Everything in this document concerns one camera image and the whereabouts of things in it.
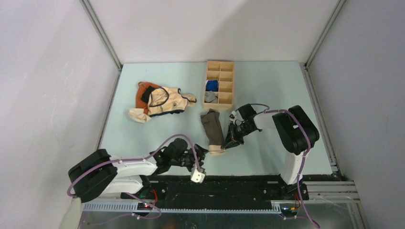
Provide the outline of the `brown boxer briefs beige waistband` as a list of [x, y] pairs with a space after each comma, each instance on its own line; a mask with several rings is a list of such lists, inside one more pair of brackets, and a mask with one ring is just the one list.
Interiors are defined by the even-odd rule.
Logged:
[[205, 134], [208, 138], [208, 148], [211, 155], [222, 155], [225, 149], [222, 149], [224, 135], [219, 120], [220, 113], [210, 109], [206, 114], [200, 116]]

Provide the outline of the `wooden compartment organizer box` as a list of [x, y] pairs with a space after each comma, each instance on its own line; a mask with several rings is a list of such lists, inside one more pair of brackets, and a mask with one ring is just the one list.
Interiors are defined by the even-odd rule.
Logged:
[[230, 61], [208, 61], [206, 67], [206, 76], [204, 80], [204, 93], [205, 83], [207, 80], [218, 80], [219, 91], [215, 92], [218, 96], [218, 103], [205, 103], [203, 93], [203, 108], [214, 110], [231, 110], [234, 104], [234, 75], [235, 63]]

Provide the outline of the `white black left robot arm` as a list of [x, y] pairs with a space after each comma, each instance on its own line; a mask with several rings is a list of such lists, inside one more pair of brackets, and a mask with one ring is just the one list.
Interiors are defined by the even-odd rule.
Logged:
[[114, 158], [106, 149], [98, 149], [68, 171], [71, 185], [67, 193], [83, 203], [108, 194], [120, 194], [128, 199], [136, 195], [143, 199], [155, 194], [149, 177], [163, 174], [171, 167], [186, 168], [191, 181], [201, 183], [205, 177], [203, 161], [208, 152], [198, 144], [189, 146], [181, 138], [144, 158]]

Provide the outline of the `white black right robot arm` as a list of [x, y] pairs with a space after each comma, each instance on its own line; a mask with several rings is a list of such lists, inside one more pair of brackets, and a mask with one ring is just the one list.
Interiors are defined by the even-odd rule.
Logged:
[[302, 179], [305, 158], [320, 138], [320, 133], [300, 105], [289, 109], [271, 110], [268, 105], [256, 112], [255, 104], [245, 104], [231, 112], [230, 123], [222, 149], [244, 144], [244, 137], [254, 131], [274, 128], [282, 145], [288, 152], [280, 173], [283, 183], [278, 185], [278, 194], [291, 199], [297, 193], [297, 184]]

